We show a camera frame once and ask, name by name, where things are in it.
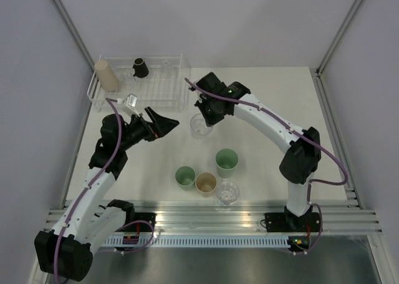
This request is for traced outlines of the clear faceted glass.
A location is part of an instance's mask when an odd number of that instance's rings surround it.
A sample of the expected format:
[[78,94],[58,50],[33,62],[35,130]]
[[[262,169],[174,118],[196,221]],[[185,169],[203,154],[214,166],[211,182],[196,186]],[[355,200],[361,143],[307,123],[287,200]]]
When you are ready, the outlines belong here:
[[222,180],[216,188],[216,197],[223,206],[231,205],[239,197],[238,185],[230,180]]
[[164,58],[161,61],[161,69],[164,71],[169,71],[169,70],[173,70],[174,68],[174,58]]
[[202,114],[194,115],[190,120],[191,135],[193,138],[199,140],[208,136],[213,128],[206,124]]
[[124,71],[122,73],[122,77],[123,77],[123,82],[125,84],[134,83],[135,82],[135,77],[133,76],[133,72],[131,72],[131,71],[127,71],[127,70]]

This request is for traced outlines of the tall green plastic cup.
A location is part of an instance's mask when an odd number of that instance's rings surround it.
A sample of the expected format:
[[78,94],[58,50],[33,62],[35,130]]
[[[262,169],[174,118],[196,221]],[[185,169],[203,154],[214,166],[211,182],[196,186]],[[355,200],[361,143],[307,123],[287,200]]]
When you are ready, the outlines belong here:
[[220,178],[230,178],[239,162],[238,154],[232,149],[221,149],[216,153],[215,163]]

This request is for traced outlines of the short green plastic cup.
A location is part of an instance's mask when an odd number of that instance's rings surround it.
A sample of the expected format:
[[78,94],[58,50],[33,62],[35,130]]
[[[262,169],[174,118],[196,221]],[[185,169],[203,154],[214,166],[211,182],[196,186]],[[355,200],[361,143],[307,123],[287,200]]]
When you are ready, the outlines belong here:
[[196,173],[189,166],[182,166],[176,170],[175,180],[182,190],[189,191],[194,188]]

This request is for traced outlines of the beige plastic cup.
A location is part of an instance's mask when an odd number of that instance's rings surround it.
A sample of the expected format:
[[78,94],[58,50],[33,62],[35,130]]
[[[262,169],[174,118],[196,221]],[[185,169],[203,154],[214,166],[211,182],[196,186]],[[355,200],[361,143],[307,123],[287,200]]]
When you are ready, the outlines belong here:
[[94,65],[95,73],[100,82],[100,86],[105,92],[116,91],[119,87],[119,79],[112,70],[111,65],[106,60],[99,60]]
[[216,190],[217,179],[211,173],[201,173],[196,177],[195,188],[203,197],[210,197]]

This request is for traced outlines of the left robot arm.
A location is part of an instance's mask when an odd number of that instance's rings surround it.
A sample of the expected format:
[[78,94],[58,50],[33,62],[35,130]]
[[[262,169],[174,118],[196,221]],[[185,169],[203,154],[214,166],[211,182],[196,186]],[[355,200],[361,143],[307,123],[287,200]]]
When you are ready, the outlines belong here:
[[114,232],[135,227],[131,202],[114,199],[100,217],[95,213],[125,167],[127,150],[141,141],[160,139],[179,125],[179,121],[161,116],[149,106],[145,112],[149,121],[141,114],[132,114],[126,123],[118,112],[103,118],[100,138],[77,197],[51,230],[36,235],[34,247],[40,270],[52,274],[55,280],[83,280],[103,243]]

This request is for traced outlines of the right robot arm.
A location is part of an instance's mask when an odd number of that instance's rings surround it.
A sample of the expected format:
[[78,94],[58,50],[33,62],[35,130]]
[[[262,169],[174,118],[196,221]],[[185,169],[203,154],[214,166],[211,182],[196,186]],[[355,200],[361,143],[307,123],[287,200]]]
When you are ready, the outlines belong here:
[[213,126],[231,115],[245,121],[269,138],[284,154],[279,165],[287,179],[288,197],[284,222],[288,229],[298,231],[307,223],[310,209],[310,177],[316,172],[321,151],[319,132],[305,130],[282,119],[268,109],[250,89],[239,82],[227,86],[210,72],[191,86],[198,92],[195,103],[208,126]]

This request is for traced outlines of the black brown cup holder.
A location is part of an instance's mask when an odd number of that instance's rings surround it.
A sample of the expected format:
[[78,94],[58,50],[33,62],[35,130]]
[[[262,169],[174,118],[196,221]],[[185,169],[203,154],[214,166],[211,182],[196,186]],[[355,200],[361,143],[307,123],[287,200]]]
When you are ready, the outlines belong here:
[[134,69],[134,74],[133,74],[134,77],[145,78],[149,74],[149,69],[148,69],[144,59],[141,58],[141,57],[140,58],[136,58],[133,61],[132,68]]

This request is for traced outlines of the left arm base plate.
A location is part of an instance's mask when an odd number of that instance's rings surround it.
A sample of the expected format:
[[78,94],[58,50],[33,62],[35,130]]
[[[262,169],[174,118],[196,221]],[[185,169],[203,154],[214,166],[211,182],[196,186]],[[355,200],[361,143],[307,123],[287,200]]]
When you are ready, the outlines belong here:
[[156,214],[154,212],[138,212],[134,219],[129,220],[117,232],[131,232],[135,235],[153,232],[156,224]]

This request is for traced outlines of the right aluminium frame post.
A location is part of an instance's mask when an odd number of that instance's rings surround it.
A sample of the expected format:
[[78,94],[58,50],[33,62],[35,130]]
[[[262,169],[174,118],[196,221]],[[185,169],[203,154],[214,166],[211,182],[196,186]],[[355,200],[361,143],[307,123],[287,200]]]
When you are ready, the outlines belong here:
[[336,50],[339,48],[340,43],[344,39],[346,33],[349,31],[350,26],[354,22],[357,14],[361,10],[366,0],[354,0],[346,13],[342,23],[340,24],[332,42],[330,43],[327,51],[325,52],[320,64],[315,69],[315,75],[320,78],[323,72],[326,70],[328,64],[332,60]]

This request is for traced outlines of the aluminium frame post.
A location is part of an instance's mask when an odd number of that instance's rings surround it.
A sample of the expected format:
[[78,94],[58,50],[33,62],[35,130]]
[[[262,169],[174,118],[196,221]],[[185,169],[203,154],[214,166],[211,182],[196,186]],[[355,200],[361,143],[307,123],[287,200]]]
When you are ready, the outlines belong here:
[[346,33],[349,31],[350,26],[354,22],[357,14],[361,10],[366,0],[354,0],[346,13],[342,23],[340,24],[332,42],[330,43],[327,51],[325,52],[320,64],[315,69],[315,75],[320,78],[323,72],[326,70],[328,64],[332,60],[336,50],[339,48],[340,43],[344,39]]
[[91,57],[88,48],[84,44],[77,27],[75,26],[74,22],[72,21],[67,8],[65,7],[62,0],[50,0],[53,4],[55,10],[57,11],[59,17],[61,18],[63,24],[65,25],[68,33],[71,35],[75,45],[79,49],[82,57],[85,59],[87,65],[94,70],[94,61]]

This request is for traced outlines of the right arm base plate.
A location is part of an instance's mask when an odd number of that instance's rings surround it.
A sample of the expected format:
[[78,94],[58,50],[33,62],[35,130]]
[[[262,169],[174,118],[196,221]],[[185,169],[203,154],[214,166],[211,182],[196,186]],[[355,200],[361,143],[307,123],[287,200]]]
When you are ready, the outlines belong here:
[[266,230],[270,233],[308,233],[320,230],[320,215],[317,212],[307,213],[301,217],[283,212],[264,214]]

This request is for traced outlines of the aluminium mounting rail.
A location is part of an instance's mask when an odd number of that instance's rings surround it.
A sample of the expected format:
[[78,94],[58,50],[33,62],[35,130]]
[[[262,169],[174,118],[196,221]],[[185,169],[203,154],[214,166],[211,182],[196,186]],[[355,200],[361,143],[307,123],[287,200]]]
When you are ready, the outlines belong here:
[[[132,202],[137,212],[155,213],[155,228],[169,235],[252,235],[265,232],[260,225],[267,212],[283,211],[285,202],[272,199],[250,199],[241,192],[231,205],[220,204],[216,196],[203,197],[196,189],[184,191],[177,183],[165,186],[165,192],[154,187],[145,190],[134,186],[114,185],[101,201],[113,199]],[[377,214],[362,209],[348,191],[342,200],[316,200],[321,207],[324,235],[380,235],[382,227]]]

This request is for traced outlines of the left aluminium frame post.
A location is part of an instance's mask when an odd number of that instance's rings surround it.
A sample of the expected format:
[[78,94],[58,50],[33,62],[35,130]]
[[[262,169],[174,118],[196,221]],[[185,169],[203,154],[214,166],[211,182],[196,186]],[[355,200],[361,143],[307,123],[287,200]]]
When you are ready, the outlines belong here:
[[50,0],[53,4],[55,10],[57,11],[59,17],[61,18],[63,24],[65,25],[68,33],[71,35],[75,45],[79,49],[82,57],[85,59],[87,65],[94,70],[94,61],[91,57],[88,48],[84,44],[77,27],[75,26],[74,22],[72,21],[67,8],[65,7],[62,0]]

